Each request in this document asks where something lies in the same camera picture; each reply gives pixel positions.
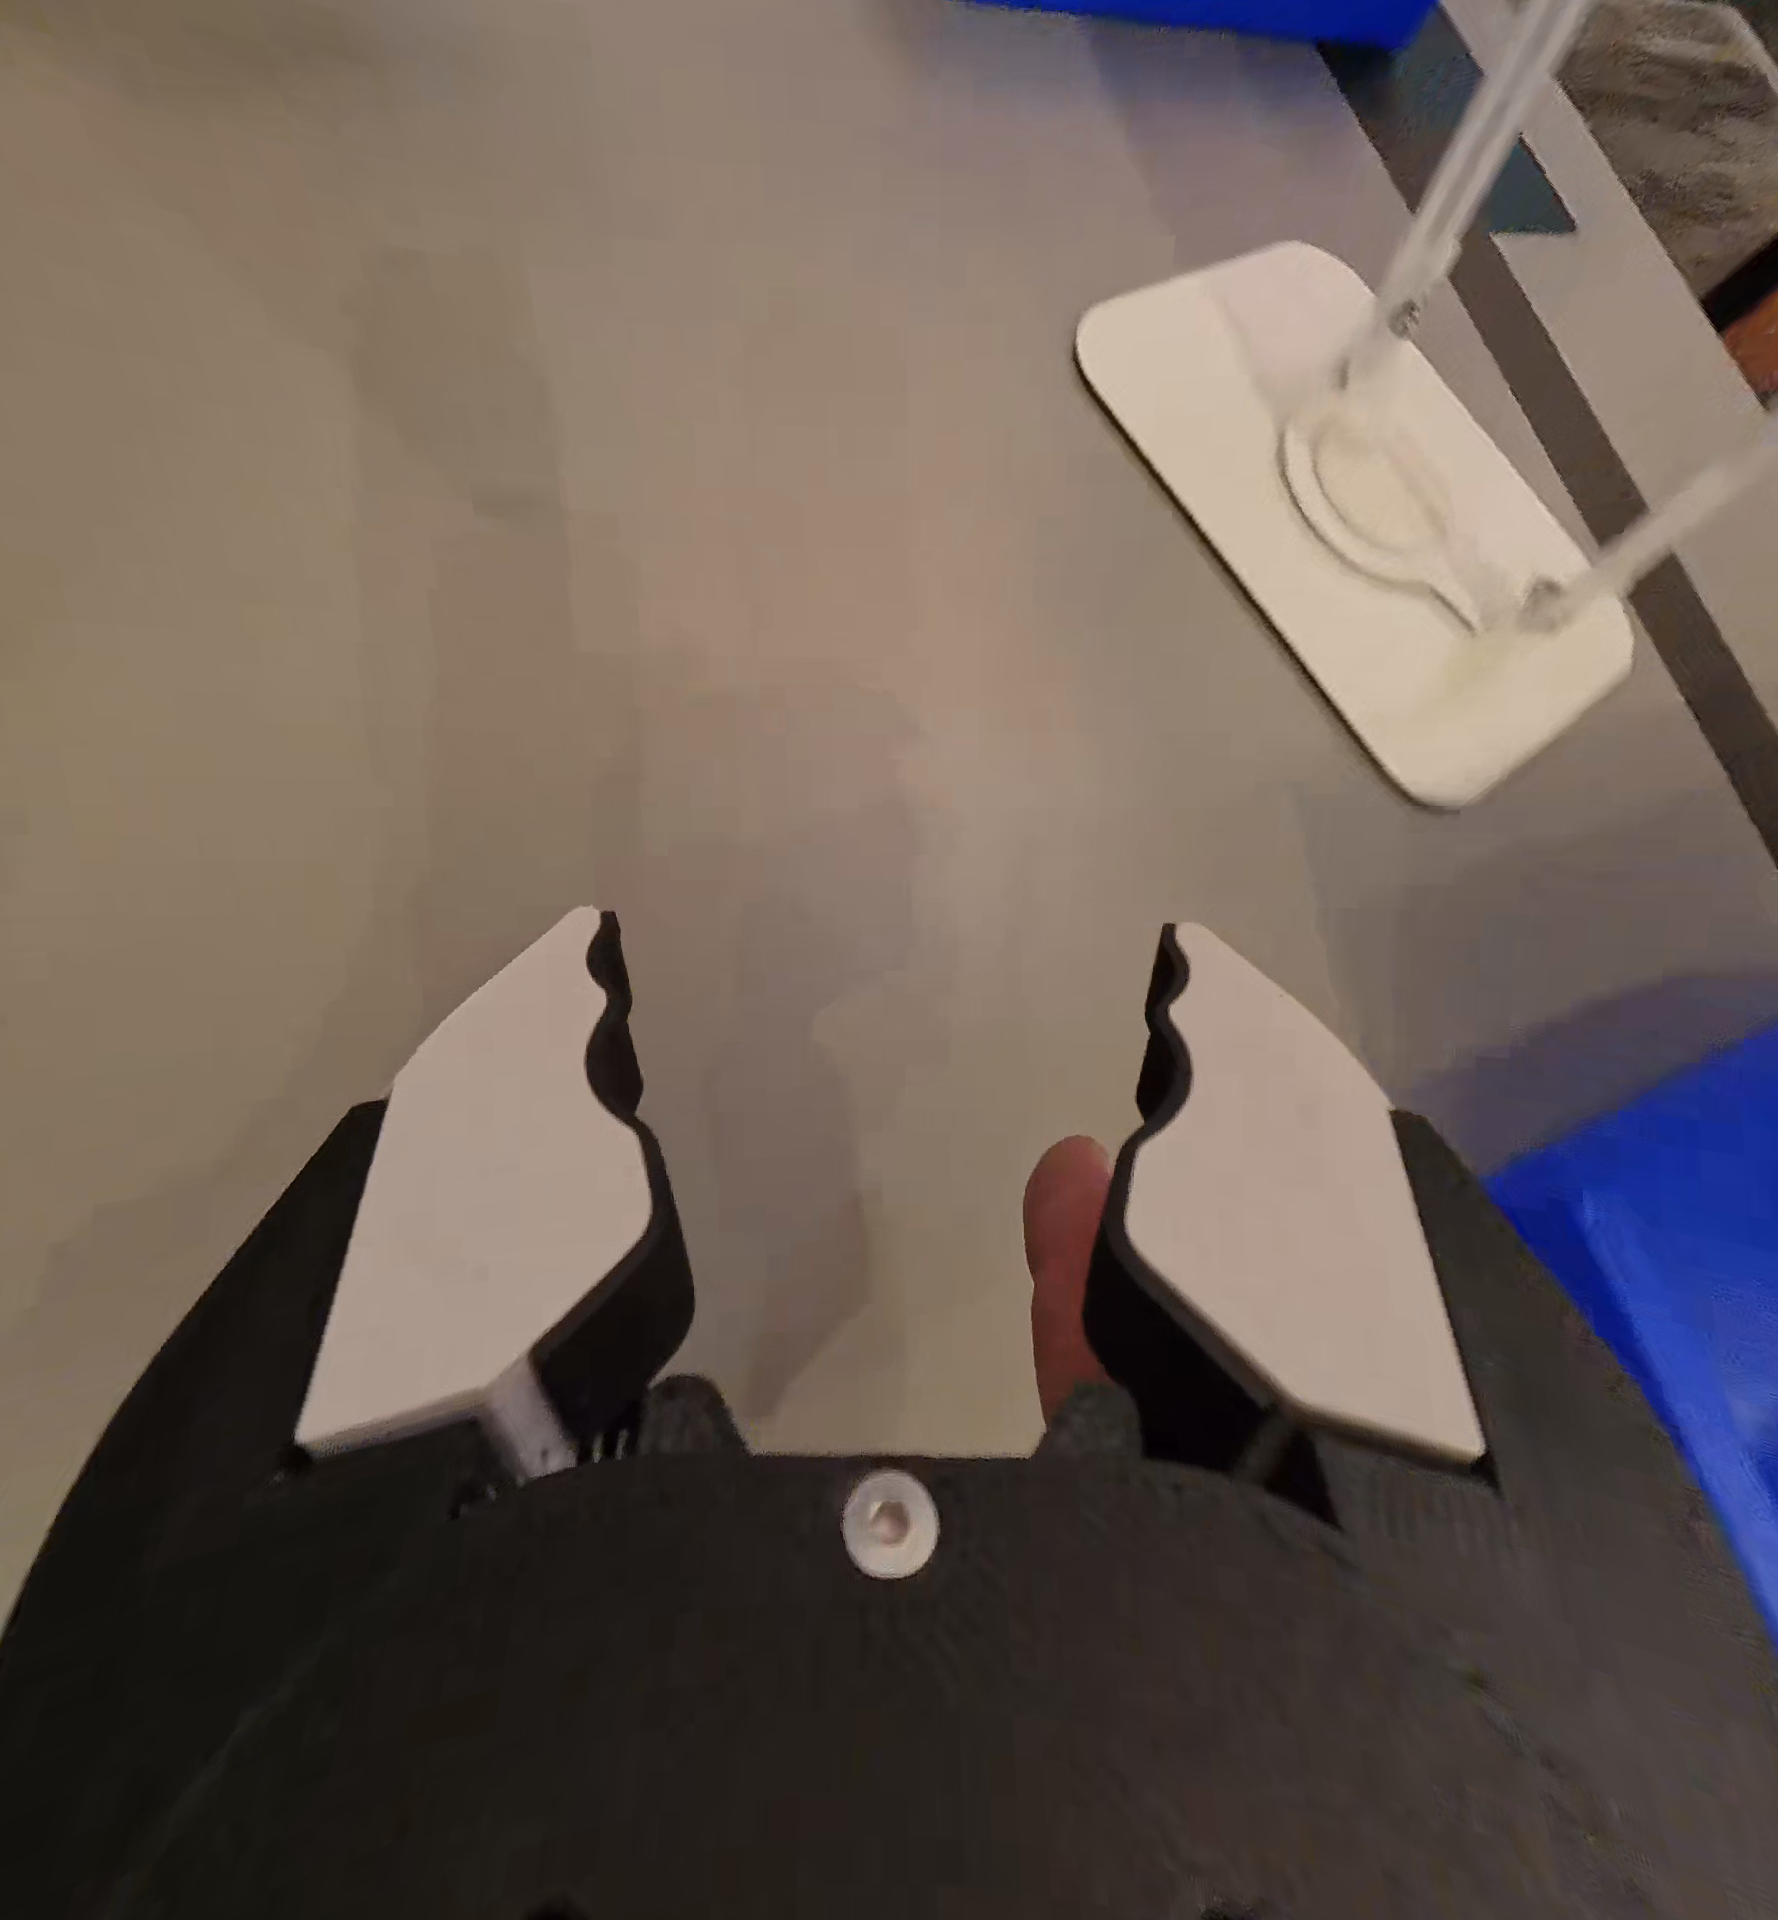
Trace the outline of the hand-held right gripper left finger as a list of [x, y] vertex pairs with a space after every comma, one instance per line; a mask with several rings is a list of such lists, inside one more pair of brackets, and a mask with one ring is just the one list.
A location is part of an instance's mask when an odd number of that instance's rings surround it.
[[399, 1070], [297, 1417], [313, 1459], [469, 1422], [515, 1477], [640, 1448], [695, 1283], [620, 921], [580, 905]]

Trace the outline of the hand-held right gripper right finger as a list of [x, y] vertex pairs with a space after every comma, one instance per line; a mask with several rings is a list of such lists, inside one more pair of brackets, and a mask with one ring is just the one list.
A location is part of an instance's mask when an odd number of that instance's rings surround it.
[[1378, 1080], [1195, 921], [1164, 924], [1143, 1025], [1083, 1308], [1143, 1455], [1320, 1477], [1336, 1441], [1474, 1474], [1482, 1414]]

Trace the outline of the blue plastic bin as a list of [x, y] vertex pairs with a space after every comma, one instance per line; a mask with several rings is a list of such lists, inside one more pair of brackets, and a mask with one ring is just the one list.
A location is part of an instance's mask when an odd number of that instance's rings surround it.
[[1422, 31], [1430, 12], [1436, 12], [1439, 2], [985, 2], [984, 6], [1166, 31], [1402, 51]]
[[1778, 1020], [1486, 1187], [1669, 1428], [1778, 1648]]

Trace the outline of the person's right hand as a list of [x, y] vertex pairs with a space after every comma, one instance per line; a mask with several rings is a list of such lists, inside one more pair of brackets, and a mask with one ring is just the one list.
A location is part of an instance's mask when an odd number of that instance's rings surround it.
[[1072, 1136], [1043, 1152], [1023, 1189], [1031, 1352], [1045, 1422], [1055, 1420], [1075, 1389], [1109, 1376], [1095, 1357], [1085, 1308], [1110, 1182], [1106, 1147]]

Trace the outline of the white wooden book stand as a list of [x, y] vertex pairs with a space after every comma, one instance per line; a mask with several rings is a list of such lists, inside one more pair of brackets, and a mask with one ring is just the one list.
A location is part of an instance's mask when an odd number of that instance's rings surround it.
[[1592, 3], [1526, 3], [1376, 286], [1306, 241], [1089, 307], [1102, 412], [1405, 796], [1461, 810], [1630, 674], [1630, 595], [1778, 468], [1740, 446], [1586, 558], [1414, 334]]

